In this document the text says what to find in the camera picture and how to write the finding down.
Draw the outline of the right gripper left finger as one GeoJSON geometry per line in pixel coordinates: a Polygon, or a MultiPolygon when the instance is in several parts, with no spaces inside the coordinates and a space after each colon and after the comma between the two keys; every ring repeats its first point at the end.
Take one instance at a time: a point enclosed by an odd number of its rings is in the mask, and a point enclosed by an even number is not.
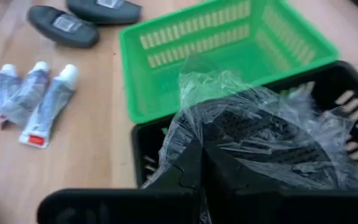
{"type": "Polygon", "coordinates": [[[142,186],[158,190],[198,190],[202,174],[203,148],[192,140],[172,162],[164,162],[142,186]]]}

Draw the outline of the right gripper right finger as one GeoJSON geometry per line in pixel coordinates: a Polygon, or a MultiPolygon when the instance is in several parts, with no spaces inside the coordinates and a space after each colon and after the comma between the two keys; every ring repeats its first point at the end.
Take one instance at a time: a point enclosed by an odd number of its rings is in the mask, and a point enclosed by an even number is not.
{"type": "Polygon", "coordinates": [[[277,181],[248,168],[216,144],[207,142],[203,149],[206,156],[206,173],[210,175],[208,179],[224,190],[278,190],[277,181]]]}

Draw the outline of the clear plastic bag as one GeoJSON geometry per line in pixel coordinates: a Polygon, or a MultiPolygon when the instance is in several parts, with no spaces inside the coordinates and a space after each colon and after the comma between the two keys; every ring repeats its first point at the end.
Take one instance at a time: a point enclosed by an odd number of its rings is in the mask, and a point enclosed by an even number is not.
{"type": "Polygon", "coordinates": [[[186,63],[179,89],[180,110],[159,150],[158,167],[197,140],[216,144],[283,188],[358,189],[358,163],[347,143],[356,122],[343,105],[323,111],[310,87],[276,92],[204,59],[186,63]]]}

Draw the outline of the small toothpaste tube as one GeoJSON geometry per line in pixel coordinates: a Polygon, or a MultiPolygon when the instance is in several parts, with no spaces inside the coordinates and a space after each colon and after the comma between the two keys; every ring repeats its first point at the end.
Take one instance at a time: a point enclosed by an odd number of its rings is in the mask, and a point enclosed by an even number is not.
{"type": "Polygon", "coordinates": [[[48,63],[37,62],[24,77],[19,89],[2,104],[2,113],[10,122],[22,129],[25,128],[33,110],[47,91],[49,73],[48,63]]]}
{"type": "Polygon", "coordinates": [[[7,117],[2,112],[2,105],[20,88],[22,78],[18,76],[16,66],[5,64],[0,70],[0,125],[3,126],[7,117]]]}
{"type": "Polygon", "coordinates": [[[68,64],[52,82],[42,101],[35,107],[19,142],[45,149],[52,134],[55,118],[69,104],[76,90],[78,69],[68,64]]]}

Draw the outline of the dark grey travel bottle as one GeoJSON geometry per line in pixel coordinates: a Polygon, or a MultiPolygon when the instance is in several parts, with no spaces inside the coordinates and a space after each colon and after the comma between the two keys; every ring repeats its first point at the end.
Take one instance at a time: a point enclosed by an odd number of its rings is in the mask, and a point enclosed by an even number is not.
{"type": "Polygon", "coordinates": [[[52,6],[32,6],[27,20],[43,36],[61,45],[91,48],[99,41],[94,25],[52,6]]]}
{"type": "Polygon", "coordinates": [[[67,9],[94,24],[133,24],[142,7],[127,0],[66,0],[67,9]]]}

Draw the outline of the green slotted plastic basket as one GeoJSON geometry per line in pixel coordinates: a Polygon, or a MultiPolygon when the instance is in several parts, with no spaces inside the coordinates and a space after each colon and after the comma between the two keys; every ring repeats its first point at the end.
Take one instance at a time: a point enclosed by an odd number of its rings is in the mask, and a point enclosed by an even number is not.
{"type": "Polygon", "coordinates": [[[179,109],[178,74],[193,53],[259,85],[338,58],[285,0],[209,0],[126,27],[119,39],[127,110],[137,124],[179,109]]]}

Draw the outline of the black slotted plastic basket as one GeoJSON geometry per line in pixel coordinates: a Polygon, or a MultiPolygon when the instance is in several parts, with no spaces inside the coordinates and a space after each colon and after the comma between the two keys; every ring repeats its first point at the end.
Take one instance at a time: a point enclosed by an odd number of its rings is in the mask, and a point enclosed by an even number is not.
{"type": "MultiPolygon", "coordinates": [[[[349,63],[335,61],[290,78],[267,84],[267,88],[284,92],[296,87],[311,88],[318,109],[326,111],[339,105],[356,123],[347,140],[349,154],[358,163],[358,71],[349,63]]],[[[158,168],[158,152],[164,140],[163,129],[169,127],[173,115],[137,124],[132,128],[135,181],[141,186],[158,168]]]]}

